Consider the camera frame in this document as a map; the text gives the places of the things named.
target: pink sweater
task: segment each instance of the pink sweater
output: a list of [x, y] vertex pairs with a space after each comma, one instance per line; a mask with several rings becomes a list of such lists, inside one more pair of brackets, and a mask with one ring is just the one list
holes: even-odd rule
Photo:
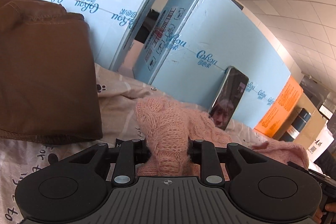
[[[188, 137], [213, 142], [217, 147], [231, 142], [230, 136], [208, 118], [208, 113], [185, 108], [167, 97], [138, 99], [136, 115], [152, 152], [149, 161], [138, 169], [139, 176], [198, 176], [199, 165], [192, 164], [187, 155]], [[308, 168], [307, 153], [300, 145], [274, 140], [253, 149], [282, 163], [292, 161]], [[224, 164], [221, 165], [228, 180]]]

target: smartphone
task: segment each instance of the smartphone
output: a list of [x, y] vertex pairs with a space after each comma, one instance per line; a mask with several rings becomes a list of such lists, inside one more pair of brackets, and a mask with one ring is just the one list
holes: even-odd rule
[[249, 78], [235, 67], [227, 68], [216, 99], [209, 110], [209, 116], [217, 127], [225, 130], [243, 96], [248, 81]]

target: metal screw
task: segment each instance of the metal screw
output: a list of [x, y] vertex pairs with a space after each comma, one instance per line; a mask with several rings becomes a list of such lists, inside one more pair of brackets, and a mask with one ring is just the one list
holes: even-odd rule
[[114, 178], [114, 181], [116, 183], [120, 183], [120, 184], [124, 184], [124, 183], [127, 183], [129, 182], [131, 179], [129, 176], [117, 176]]
[[212, 184], [221, 183], [223, 179], [220, 176], [208, 176], [206, 181]]

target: orange box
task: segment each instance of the orange box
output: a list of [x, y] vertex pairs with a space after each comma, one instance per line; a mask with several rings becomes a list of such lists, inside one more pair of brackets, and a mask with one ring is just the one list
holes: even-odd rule
[[290, 76], [278, 98], [254, 129], [273, 137], [292, 112], [302, 93], [303, 89]]

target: brown cloth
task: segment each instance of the brown cloth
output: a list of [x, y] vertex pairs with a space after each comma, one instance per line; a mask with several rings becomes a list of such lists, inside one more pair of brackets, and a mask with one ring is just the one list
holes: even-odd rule
[[41, 0], [0, 0], [0, 138], [100, 139], [89, 26]]

